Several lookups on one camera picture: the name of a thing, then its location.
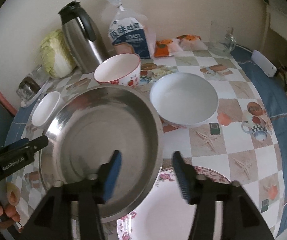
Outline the floral round plate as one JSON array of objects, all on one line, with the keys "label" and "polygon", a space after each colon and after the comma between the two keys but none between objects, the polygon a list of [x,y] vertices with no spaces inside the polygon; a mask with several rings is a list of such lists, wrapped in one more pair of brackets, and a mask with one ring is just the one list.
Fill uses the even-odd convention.
[{"label": "floral round plate", "polygon": [[173,168],[165,168],[143,202],[117,220],[118,238],[188,239],[195,209],[183,199]]}]

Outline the stainless steel round tray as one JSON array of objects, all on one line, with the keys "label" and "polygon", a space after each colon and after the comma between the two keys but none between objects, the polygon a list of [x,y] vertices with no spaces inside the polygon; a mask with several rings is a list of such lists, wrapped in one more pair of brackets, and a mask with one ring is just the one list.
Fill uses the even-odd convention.
[{"label": "stainless steel round tray", "polygon": [[137,208],[162,167],[163,129],[150,101],[132,88],[101,85],[69,100],[45,131],[48,146],[39,155],[45,190],[93,175],[115,150],[122,165],[112,197],[99,207],[102,222]]}]

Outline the large white bowl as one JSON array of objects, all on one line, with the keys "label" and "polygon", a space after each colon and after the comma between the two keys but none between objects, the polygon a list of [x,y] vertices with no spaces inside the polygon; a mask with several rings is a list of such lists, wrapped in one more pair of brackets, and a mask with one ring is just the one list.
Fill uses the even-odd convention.
[{"label": "large white bowl", "polygon": [[218,94],[207,80],[181,72],[168,74],[156,81],[149,99],[165,122],[184,128],[207,123],[219,105]]}]

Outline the strawberry pattern bowl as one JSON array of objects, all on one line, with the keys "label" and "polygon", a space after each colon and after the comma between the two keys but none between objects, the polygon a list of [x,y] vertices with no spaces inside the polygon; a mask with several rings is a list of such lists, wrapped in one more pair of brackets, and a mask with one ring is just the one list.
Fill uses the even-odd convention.
[{"label": "strawberry pattern bowl", "polygon": [[141,59],[137,54],[118,54],[102,62],[94,72],[100,85],[135,88],[140,83]]}]

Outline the small white bowl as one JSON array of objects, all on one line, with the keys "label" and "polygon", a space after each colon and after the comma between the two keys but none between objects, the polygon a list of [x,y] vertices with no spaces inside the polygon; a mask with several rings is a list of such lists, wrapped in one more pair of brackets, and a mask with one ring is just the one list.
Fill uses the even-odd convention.
[{"label": "small white bowl", "polygon": [[39,105],[37,105],[33,112],[31,119],[32,125],[35,127],[44,126],[62,103],[63,99],[60,92],[53,91],[48,93],[39,102]]}]

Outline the napa cabbage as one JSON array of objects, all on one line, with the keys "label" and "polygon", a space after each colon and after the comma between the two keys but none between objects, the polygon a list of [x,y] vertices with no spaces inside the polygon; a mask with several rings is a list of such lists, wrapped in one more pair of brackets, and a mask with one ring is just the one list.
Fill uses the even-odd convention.
[{"label": "napa cabbage", "polygon": [[45,71],[52,78],[64,78],[76,68],[61,29],[53,30],[44,37],[40,44],[40,55]]}]

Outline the orange snack packet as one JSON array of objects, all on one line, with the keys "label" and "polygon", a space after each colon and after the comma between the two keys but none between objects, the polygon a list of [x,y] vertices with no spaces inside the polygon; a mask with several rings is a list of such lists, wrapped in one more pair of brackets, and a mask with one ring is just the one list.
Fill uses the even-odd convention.
[{"label": "orange snack packet", "polygon": [[180,40],[177,38],[156,41],[154,57],[174,56],[176,53],[181,52],[182,48],[179,42]]},{"label": "orange snack packet", "polygon": [[201,40],[200,36],[188,34],[177,36],[176,38],[179,39],[179,46],[183,51],[207,50],[207,46]]}]

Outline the stainless steel thermos jug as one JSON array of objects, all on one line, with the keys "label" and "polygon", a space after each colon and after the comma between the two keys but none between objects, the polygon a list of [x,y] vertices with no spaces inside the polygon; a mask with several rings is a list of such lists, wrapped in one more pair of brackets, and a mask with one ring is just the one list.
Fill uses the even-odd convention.
[{"label": "stainless steel thermos jug", "polygon": [[58,12],[65,42],[72,57],[84,74],[94,72],[109,58],[99,30],[77,1],[72,1]]}]

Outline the clear glass pitcher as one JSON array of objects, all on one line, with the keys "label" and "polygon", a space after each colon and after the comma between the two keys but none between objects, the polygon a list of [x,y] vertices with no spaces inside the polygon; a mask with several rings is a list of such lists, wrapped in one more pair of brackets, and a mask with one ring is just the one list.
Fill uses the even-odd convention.
[{"label": "clear glass pitcher", "polygon": [[236,46],[234,28],[219,24],[215,21],[210,25],[209,50],[219,56],[227,56]]}]

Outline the toast bread bag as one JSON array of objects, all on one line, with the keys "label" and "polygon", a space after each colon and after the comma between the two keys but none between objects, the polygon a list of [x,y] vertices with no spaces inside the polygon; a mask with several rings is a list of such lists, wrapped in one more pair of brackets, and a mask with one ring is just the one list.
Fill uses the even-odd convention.
[{"label": "toast bread bag", "polygon": [[156,33],[148,18],[122,5],[122,0],[107,0],[117,7],[108,28],[108,37],[117,54],[137,54],[141,59],[154,58]]}]

